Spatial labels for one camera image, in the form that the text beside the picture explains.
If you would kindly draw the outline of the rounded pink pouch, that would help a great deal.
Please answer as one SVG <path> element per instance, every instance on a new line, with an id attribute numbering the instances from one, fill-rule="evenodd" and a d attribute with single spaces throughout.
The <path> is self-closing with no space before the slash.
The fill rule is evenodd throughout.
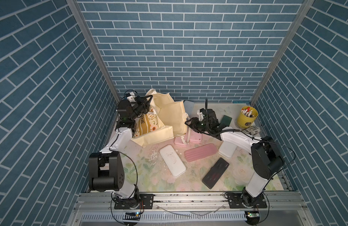
<path id="1" fill-rule="evenodd" d="M 218 148 L 214 144 L 207 144 L 201 147 L 196 147 L 184 152 L 184 157 L 187 162 L 191 163 L 206 157 L 212 156 L 218 152 Z"/>

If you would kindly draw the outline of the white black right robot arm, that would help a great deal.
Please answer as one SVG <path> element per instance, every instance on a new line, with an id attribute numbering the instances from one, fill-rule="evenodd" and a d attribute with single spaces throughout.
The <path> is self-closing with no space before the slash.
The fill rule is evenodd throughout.
<path id="1" fill-rule="evenodd" d="M 227 123 L 219 122 L 212 109 L 200 109 L 198 117 L 187 120 L 185 125 L 196 133 L 222 140 L 225 150 L 234 151 L 240 147 L 250 153 L 254 173 L 242 190 L 241 200 L 248 208 L 259 204 L 265 187 L 285 164 L 278 144 L 269 136 L 257 138 L 246 134 L 244 130 L 233 129 Z"/>

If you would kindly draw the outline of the black pencil case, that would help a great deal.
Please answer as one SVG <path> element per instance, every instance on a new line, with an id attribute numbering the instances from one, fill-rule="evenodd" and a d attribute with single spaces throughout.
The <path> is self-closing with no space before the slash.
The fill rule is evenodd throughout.
<path id="1" fill-rule="evenodd" d="M 202 179 L 202 183 L 208 188 L 212 189 L 215 184 L 219 181 L 222 175 L 225 173 L 229 163 L 222 157 L 211 167 L 209 172 Z"/>

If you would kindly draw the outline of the floral cream canvas bag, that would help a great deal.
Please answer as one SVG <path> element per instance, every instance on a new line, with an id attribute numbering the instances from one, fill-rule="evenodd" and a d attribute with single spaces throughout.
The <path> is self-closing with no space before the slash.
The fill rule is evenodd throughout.
<path id="1" fill-rule="evenodd" d="M 148 113 L 136 120 L 131 140 L 141 147 L 161 143 L 174 137 L 184 137 L 188 131 L 188 114 L 183 101 L 174 101 L 169 93 L 158 93 L 150 89 L 152 95 Z"/>

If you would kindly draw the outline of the dark green case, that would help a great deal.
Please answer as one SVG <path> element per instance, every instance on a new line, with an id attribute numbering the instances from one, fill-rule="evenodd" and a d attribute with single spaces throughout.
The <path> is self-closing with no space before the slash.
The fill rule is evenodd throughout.
<path id="1" fill-rule="evenodd" d="M 227 115 L 224 115 L 221 119 L 221 124 L 224 125 L 225 127 L 229 127 L 230 124 L 231 124 L 231 121 L 232 121 L 232 118 L 227 116 Z"/>

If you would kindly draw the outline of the white pencil case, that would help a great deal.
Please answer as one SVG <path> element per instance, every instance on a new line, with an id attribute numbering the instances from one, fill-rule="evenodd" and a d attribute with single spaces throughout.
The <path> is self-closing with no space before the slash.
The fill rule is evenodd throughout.
<path id="1" fill-rule="evenodd" d="M 230 159 L 230 158 L 233 156 L 233 154 L 234 154 L 236 148 L 237 148 L 237 146 L 236 146 L 235 144 L 232 144 L 232 143 L 230 143 L 230 142 L 224 141 L 224 142 L 221 144 L 221 146 L 219 147 L 218 153 L 219 153 L 221 156 L 223 156 L 223 157 L 225 157 L 225 158 L 227 158 L 227 159 Z"/>
<path id="2" fill-rule="evenodd" d="M 173 177 L 177 178 L 186 172 L 186 167 L 183 161 L 171 145 L 163 147 L 162 149 L 160 149 L 159 153 Z"/>

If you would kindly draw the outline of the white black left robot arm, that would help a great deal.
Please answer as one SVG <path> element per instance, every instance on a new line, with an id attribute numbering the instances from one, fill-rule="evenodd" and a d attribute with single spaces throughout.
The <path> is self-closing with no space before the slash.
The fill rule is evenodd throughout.
<path id="1" fill-rule="evenodd" d="M 132 184 L 125 178 L 121 157 L 133 137 L 138 118 L 149 112 L 152 99 L 152 95 L 140 97 L 133 92 L 126 94 L 116 106 L 118 118 L 114 137 L 102 150 L 89 156 L 89 189 L 111 192 L 111 200 L 119 209 L 143 210 L 145 207 L 137 184 Z"/>

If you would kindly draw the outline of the pink pencil case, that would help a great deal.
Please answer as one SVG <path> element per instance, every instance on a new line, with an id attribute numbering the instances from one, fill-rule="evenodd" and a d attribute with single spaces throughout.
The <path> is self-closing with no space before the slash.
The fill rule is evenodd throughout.
<path id="1" fill-rule="evenodd" d="M 188 145 L 187 134 L 181 137 L 175 137 L 174 144 L 178 147 L 186 147 Z"/>
<path id="2" fill-rule="evenodd" d="M 194 144 L 199 144 L 202 141 L 202 134 L 191 130 L 189 142 Z"/>

